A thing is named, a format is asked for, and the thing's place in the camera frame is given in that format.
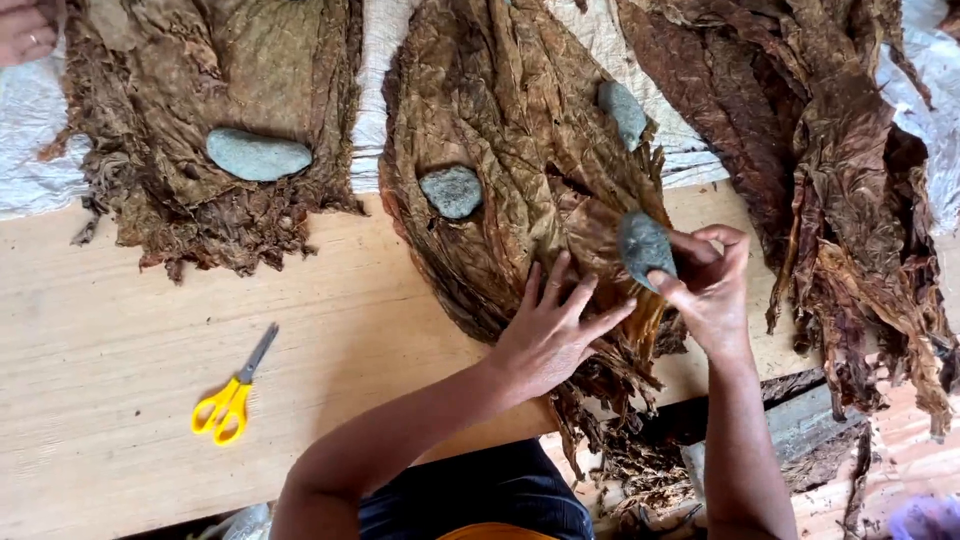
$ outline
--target person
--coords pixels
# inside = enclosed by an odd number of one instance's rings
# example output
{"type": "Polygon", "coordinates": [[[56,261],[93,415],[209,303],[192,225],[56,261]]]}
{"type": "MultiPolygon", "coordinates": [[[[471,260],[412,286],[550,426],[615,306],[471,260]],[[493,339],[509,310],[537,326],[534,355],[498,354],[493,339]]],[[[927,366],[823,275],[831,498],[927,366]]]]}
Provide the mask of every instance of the person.
{"type": "MultiPolygon", "coordinates": [[[[648,279],[707,353],[708,535],[796,538],[747,332],[749,236],[711,225],[671,232],[670,241],[685,262],[683,281],[661,271],[648,279]],[[711,241],[723,245],[722,253],[711,241]]],[[[533,265],[519,311],[478,363],[369,410],[310,446],[283,486],[274,540],[592,538],[586,509],[536,440],[408,468],[454,432],[549,392],[592,354],[591,341],[634,309],[631,300],[582,320],[597,278],[581,280],[564,301],[568,264],[569,254],[560,254],[540,298],[540,268],[533,265]]]]}
{"type": "Polygon", "coordinates": [[[41,59],[57,46],[57,3],[0,0],[0,67],[41,59]]]}

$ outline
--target scissors blade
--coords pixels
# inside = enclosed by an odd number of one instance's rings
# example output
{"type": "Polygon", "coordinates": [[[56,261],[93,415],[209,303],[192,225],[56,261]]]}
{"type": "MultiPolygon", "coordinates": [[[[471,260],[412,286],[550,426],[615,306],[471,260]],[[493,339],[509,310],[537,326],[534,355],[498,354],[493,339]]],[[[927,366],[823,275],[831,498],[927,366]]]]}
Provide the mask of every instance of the scissors blade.
{"type": "Polygon", "coordinates": [[[250,355],[247,364],[237,374],[237,379],[240,380],[241,384],[250,384],[253,381],[253,372],[256,371],[256,366],[260,365],[260,360],[267,354],[267,349],[270,348],[270,344],[273,343],[279,330],[280,326],[277,323],[270,323],[267,333],[264,333],[260,342],[256,344],[256,349],[253,349],[253,354],[250,355]]]}

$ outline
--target hand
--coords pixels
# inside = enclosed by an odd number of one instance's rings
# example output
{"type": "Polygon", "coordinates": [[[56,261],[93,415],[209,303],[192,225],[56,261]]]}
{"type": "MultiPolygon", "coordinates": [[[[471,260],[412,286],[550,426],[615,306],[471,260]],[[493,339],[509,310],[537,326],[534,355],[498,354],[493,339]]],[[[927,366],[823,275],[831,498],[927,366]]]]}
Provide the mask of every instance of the hand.
{"type": "Polygon", "coordinates": [[[590,342],[613,330],[636,307],[636,299],[631,298],[621,307],[581,322],[580,315],[593,296],[597,277],[582,279],[561,305],[560,292],[569,263],[570,253],[561,252],[539,303],[540,264],[534,263],[519,311],[484,360],[501,377],[516,384],[521,401],[542,396],[573,375],[594,353],[590,342]]]}
{"type": "Polygon", "coordinates": [[[57,45],[51,0],[0,0],[0,67],[43,58],[57,45]]]}
{"type": "Polygon", "coordinates": [[[750,237],[726,225],[709,225],[691,234],[669,234],[674,253],[686,263],[681,273],[683,281],[654,270],[647,275],[650,284],[680,311],[690,334],[710,360],[749,357],[745,274],[750,237]],[[723,255],[711,240],[724,245],[723,255]]]}

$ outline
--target light wooden board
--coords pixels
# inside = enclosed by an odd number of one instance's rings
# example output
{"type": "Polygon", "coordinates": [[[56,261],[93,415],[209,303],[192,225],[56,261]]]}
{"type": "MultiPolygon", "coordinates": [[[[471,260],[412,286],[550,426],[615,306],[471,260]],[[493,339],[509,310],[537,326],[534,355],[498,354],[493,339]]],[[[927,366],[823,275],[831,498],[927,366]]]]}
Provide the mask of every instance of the light wooden board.
{"type": "MultiPolygon", "coordinates": [[[[106,538],[276,497],[318,436],[372,406],[439,380],[485,348],[450,322],[417,274],[376,196],[372,217],[311,218],[317,257],[252,278],[137,271],[139,249],[110,223],[70,246],[78,206],[0,222],[0,538],[106,538]],[[189,429],[193,405],[224,384],[267,325],[280,332],[253,386],[250,424],[220,448],[189,429]]],[[[749,230],[727,184],[667,192],[677,228],[749,230]]],[[[754,246],[750,324],[764,378],[816,363],[789,350],[789,324],[764,332],[773,276],[754,246]]],[[[697,349],[660,360],[659,403],[703,395],[697,349]]],[[[553,430],[527,403],[458,434],[430,458],[553,430]]]]}

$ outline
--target rock held in hand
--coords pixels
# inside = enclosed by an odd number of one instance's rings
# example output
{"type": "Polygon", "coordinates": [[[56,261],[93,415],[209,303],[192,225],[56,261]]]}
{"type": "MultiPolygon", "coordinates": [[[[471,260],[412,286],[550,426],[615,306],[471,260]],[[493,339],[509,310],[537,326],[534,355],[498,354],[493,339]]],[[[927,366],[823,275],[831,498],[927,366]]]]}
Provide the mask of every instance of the rock held in hand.
{"type": "Polygon", "coordinates": [[[217,128],[206,136],[206,154],[220,168],[251,182],[273,182],[301,171],[313,161],[298,142],[217,128]]]}
{"type": "Polygon", "coordinates": [[[483,188],[476,173],[463,165],[434,171],[420,179],[420,189],[440,215],[461,219],[483,202],[483,188]]]}
{"type": "Polygon", "coordinates": [[[631,277],[654,292],[657,289],[647,280],[651,270],[677,277],[666,228],[641,210],[628,212],[620,219],[616,247],[631,277]]]}
{"type": "Polygon", "coordinates": [[[643,113],[643,107],[634,94],[616,81],[606,81],[597,90],[597,105],[616,120],[620,140],[627,150],[636,150],[640,145],[640,134],[647,127],[647,115],[643,113]]]}

